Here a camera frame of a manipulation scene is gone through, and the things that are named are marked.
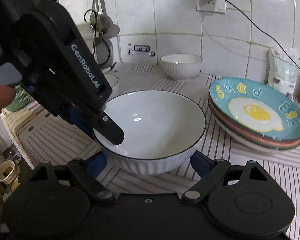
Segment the white bowl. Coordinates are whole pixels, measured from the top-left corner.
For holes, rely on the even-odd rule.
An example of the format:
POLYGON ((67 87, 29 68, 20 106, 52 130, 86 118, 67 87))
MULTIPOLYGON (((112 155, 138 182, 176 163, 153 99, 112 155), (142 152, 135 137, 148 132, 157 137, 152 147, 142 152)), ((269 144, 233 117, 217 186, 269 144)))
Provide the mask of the white bowl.
POLYGON ((193 54, 164 55, 159 65, 173 80, 188 80, 196 77, 202 70, 203 58, 193 54))
POLYGON ((111 99, 105 109, 124 132, 119 145, 99 131, 94 137, 104 155, 130 173, 158 175, 190 159, 206 129, 204 111, 186 96, 141 90, 111 99))
POLYGON ((112 88, 112 93, 108 99, 111 100, 119 95, 119 78, 112 74, 105 74, 104 76, 112 88))

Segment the white bowl front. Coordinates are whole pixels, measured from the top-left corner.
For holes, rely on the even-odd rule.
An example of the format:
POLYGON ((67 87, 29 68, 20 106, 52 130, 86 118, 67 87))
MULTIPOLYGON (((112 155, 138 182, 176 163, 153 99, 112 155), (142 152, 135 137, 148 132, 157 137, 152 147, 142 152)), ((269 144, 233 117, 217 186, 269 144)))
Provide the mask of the white bowl front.
POLYGON ((130 173, 158 175, 190 159, 206 129, 204 111, 186 96, 141 90, 111 99, 105 109, 124 132, 119 145, 99 131, 94 137, 104 155, 130 173))

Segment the blue fried egg plate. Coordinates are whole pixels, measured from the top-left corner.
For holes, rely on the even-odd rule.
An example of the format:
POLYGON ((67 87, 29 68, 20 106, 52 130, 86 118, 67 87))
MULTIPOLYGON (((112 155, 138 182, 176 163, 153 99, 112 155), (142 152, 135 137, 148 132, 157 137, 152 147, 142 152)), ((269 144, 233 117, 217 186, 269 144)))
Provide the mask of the blue fried egg plate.
POLYGON ((274 141, 300 139, 300 108, 273 87, 225 77, 211 83, 209 96, 219 113, 245 130, 274 141))

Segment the white bunny carrot plate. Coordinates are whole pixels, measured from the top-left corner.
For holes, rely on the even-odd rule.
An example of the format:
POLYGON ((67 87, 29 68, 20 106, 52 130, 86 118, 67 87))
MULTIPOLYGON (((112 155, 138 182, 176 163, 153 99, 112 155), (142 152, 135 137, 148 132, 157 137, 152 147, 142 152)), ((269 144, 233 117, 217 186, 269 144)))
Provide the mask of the white bunny carrot plate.
POLYGON ((211 99, 211 96, 208 97, 208 104, 211 113, 214 115, 215 119, 220 123, 219 125, 222 126, 227 132, 230 132, 230 134, 233 134, 236 137, 240 137, 253 144, 275 150, 291 150, 300 145, 300 138, 296 140, 282 141, 277 139, 266 138, 263 135, 259 135, 255 132, 249 131, 247 128, 235 123, 224 113, 222 113, 211 99))

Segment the white bowl back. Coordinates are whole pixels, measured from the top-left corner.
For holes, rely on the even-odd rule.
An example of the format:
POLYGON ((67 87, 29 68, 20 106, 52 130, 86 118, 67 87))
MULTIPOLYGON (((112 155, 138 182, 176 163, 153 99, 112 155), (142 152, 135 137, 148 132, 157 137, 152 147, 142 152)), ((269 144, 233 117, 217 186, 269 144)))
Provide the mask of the white bowl back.
POLYGON ((193 54, 164 55, 159 65, 173 80, 188 80, 196 77, 202 70, 203 58, 193 54))

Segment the white sun plate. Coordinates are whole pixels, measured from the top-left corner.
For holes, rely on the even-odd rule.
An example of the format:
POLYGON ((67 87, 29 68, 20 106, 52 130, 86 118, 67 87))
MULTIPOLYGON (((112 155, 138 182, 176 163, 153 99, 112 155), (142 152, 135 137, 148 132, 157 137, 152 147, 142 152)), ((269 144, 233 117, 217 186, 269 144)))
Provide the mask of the white sun plate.
POLYGON ((282 152, 285 152, 285 151, 288 151, 288 150, 292 150, 292 149, 295 149, 295 148, 298 148, 300 143, 298 143, 296 146, 294 146, 293 148, 289 148, 289 149, 283 149, 283 150, 278 150, 278 149, 275 149, 275 148, 269 148, 269 147, 266 147, 266 146, 262 146, 260 144, 256 144, 252 141, 249 141, 245 138, 243 138, 242 136, 238 135, 237 133, 233 132, 231 129, 227 128, 225 126, 225 124, 223 124, 221 122, 221 120, 219 120, 217 118, 217 116, 214 114, 214 113, 211 113, 211 115, 215 118, 216 122, 219 124, 219 126, 224 129, 224 131, 226 133, 228 133, 228 135, 230 135, 231 137, 233 137, 235 140, 237 140, 240 144, 244 145, 244 146, 247 146, 248 148, 250 149, 253 149, 257 152, 260 152, 262 154, 272 154, 272 153, 282 153, 282 152))

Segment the striped table mat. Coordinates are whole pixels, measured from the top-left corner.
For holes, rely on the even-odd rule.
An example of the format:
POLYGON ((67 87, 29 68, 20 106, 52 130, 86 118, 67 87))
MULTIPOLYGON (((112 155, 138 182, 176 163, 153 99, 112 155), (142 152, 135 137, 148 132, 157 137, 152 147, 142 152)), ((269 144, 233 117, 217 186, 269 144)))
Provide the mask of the striped table mat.
POLYGON ((287 239, 300 212, 255 161, 216 166, 191 189, 115 197, 86 161, 41 164, 7 198, 2 218, 15 239, 287 239))

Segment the white rice cooker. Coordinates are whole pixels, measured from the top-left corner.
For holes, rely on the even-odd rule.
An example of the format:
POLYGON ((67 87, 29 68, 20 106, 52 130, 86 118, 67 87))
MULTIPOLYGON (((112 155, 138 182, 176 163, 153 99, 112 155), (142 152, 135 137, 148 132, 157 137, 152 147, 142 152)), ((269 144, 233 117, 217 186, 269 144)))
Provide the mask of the white rice cooker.
MULTIPOLYGON (((76 25, 80 34, 85 40, 89 50, 93 52, 93 29, 88 22, 76 25)), ((95 60, 98 64, 104 64, 105 67, 113 66, 120 62, 118 26, 111 23, 108 31, 103 35, 103 41, 95 47, 95 60)))

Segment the warning label sticker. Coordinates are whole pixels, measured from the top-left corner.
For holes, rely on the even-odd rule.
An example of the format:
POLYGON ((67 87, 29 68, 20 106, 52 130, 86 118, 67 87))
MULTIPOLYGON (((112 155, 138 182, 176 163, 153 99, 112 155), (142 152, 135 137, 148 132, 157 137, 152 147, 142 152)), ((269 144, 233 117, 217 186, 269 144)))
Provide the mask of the warning label sticker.
POLYGON ((149 45, 127 43, 127 55, 133 56, 134 54, 146 54, 149 57, 155 57, 156 52, 151 50, 149 45))

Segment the white salt bag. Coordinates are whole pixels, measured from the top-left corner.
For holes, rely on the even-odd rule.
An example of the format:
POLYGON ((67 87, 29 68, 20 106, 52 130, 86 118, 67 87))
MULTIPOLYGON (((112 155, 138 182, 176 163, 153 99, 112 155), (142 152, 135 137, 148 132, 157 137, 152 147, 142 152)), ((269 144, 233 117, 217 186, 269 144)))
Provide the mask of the white salt bag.
POLYGON ((296 86, 299 50, 289 48, 287 54, 278 46, 269 49, 268 83, 288 98, 292 98, 296 86))

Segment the white wall socket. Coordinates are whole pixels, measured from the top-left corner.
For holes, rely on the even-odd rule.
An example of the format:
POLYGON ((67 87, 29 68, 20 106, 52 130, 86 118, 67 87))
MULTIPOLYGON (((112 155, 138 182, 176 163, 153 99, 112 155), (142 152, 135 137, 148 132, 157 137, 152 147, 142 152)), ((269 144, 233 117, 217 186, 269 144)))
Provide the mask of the white wall socket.
POLYGON ((225 0, 196 0, 197 11, 226 13, 225 0))

